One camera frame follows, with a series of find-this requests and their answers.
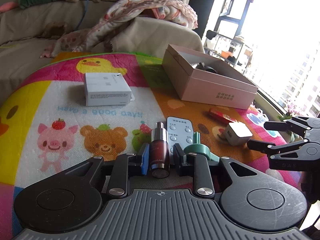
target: white remote control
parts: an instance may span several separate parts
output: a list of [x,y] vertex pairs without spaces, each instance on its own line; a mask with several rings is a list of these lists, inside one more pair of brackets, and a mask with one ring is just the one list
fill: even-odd
[[173,161],[173,146],[179,143],[181,148],[184,149],[192,144],[193,128],[190,120],[181,119],[178,117],[169,116],[167,118],[167,131],[169,135],[169,154],[170,164],[174,165]]

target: white box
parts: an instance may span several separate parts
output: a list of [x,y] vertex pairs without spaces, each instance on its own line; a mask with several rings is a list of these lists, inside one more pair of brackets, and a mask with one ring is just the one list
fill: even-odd
[[[219,74],[194,69],[203,62]],[[221,59],[168,45],[162,66],[181,100],[248,109],[258,87]]]
[[85,73],[86,106],[127,105],[131,89],[121,73]]

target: dark red bottle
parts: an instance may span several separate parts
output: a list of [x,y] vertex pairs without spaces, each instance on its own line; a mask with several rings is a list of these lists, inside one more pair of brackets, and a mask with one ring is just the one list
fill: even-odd
[[168,132],[162,122],[157,122],[156,128],[151,132],[149,164],[153,177],[163,179],[169,176]]

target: box lid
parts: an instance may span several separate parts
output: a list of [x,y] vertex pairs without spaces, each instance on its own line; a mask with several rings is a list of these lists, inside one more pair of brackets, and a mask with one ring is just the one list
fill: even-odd
[[85,73],[84,84],[91,92],[131,92],[121,73]]

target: green plastic object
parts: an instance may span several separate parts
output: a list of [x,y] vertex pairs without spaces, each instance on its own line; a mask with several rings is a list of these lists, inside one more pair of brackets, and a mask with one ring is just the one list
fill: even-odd
[[197,153],[206,156],[208,161],[219,161],[219,157],[212,152],[210,152],[210,149],[200,143],[200,133],[194,132],[193,133],[193,143],[185,147],[183,150],[185,154],[188,153]]

